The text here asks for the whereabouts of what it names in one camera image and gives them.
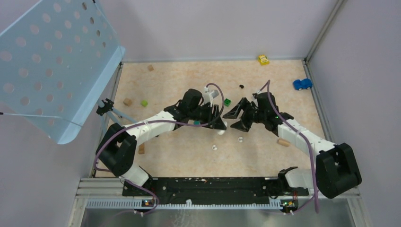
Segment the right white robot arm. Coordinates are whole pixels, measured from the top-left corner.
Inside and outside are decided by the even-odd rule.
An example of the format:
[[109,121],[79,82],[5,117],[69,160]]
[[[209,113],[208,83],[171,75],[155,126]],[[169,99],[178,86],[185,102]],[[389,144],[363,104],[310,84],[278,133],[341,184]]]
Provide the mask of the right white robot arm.
[[281,194],[290,195],[296,188],[304,188],[333,199],[362,183],[350,145],[323,139],[300,125],[290,114],[280,112],[270,92],[253,96],[252,101],[243,97],[224,114],[225,119],[239,119],[231,128],[248,132],[254,123],[263,124],[265,129],[294,145],[311,160],[310,170],[290,167],[280,171],[277,188]]

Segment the white earbud charging case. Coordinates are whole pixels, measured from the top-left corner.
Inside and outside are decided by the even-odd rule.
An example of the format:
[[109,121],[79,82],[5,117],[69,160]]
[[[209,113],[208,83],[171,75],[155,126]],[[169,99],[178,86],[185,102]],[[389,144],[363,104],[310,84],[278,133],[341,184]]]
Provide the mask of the white earbud charging case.
[[218,135],[223,135],[227,131],[227,121],[223,121],[224,127],[223,129],[218,130]]

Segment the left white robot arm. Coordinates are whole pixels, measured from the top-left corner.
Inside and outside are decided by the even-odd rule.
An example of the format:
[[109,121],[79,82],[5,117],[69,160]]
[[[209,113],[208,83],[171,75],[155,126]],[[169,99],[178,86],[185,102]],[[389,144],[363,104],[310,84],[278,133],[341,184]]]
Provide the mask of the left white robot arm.
[[189,89],[176,104],[141,122],[124,126],[113,124],[99,144],[96,160],[100,160],[114,176],[134,183],[133,188],[139,195],[149,194],[152,188],[150,174],[134,163],[140,145],[162,133],[189,126],[189,121],[198,121],[194,127],[217,130],[219,135],[227,130],[219,106],[213,103],[213,99],[222,93],[208,87],[204,90]]

